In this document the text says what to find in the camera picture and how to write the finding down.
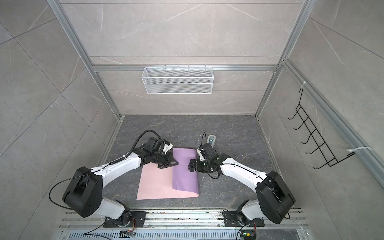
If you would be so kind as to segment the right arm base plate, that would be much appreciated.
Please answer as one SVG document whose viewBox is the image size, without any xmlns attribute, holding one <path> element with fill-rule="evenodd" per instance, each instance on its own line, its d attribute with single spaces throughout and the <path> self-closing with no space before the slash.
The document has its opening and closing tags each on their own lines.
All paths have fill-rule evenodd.
<svg viewBox="0 0 384 240">
<path fill-rule="evenodd" d="M 265 222 L 263 218 L 256 218 L 254 220 L 248 220 L 242 214 L 236 211 L 223 210 L 222 215 L 224 218 L 225 227 L 264 227 Z"/>
</svg>

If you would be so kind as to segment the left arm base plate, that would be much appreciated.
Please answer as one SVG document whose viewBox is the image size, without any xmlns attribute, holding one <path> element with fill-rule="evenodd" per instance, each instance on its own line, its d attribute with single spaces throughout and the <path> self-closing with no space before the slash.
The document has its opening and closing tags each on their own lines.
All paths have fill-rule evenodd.
<svg viewBox="0 0 384 240">
<path fill-rule="evenodd" d="M 146 212 L 129 212 L 128 214 L 122 215 L 119 219 L 113 220 L 111 218 L 106 218 L 105 223 L 103 224 L 104 228 L 142 228 L 146 219 Z"/>
</svg>

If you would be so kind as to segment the pink wrapping paper sheet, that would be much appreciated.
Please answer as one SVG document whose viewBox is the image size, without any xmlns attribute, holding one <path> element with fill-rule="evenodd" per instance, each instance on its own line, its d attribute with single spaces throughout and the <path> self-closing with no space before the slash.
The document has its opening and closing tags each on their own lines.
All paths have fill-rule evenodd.
<svg viewBox="0 0 384 240">
<path fill-rule="evenodd" d="M 188 165 L 197 157 L 194 149 L 175 148 L 177 166 L 159 169 L 156 164 L 143 166 L 137 200 L 196 198 L 199 193 L 198 173 L 190 172 Z"/>
</svg>

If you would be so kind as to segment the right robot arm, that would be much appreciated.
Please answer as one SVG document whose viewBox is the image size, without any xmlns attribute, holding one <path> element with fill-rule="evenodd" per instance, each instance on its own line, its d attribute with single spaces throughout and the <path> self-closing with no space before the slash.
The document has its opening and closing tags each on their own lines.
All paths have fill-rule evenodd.
<svg viewBox="0 0 384 240">
<path fill-rule="evenodd" d="M 236 210 L 236 221 L 248 225 L 260 218 L 267 218 L 274 224 L 290 218 L 289 211 L 296 199 L 283 178 L 275 171 L 260 172 L 247 167 L 227 154 L 219 154 L 207 143 L 197 149 L 198 157 L 191 159 L 190 172 L 231 177 L 244 184 L 257 195 L 257 199 L 243 202 Z"/>
</svg>

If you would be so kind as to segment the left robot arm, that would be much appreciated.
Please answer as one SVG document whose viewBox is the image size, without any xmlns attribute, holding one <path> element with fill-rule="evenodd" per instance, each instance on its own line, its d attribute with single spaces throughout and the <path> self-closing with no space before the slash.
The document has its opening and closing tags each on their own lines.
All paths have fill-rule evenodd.
<svg viewBox="0 0 384 240">
<path fill-rule="evenodd" d="M 158 165 L 159 169 L 177 166 L 173 145 L 166 140 L 150 138 L 131 153 L 108 164 L 77 169 L 64 192 L 63 202 L 83 218 L 100 215 L 117 220 L 128 214 L 129 208 L 118 201 L 104 198 L 104 187 L 127 172 L 149 163 Z"/>
</svg>

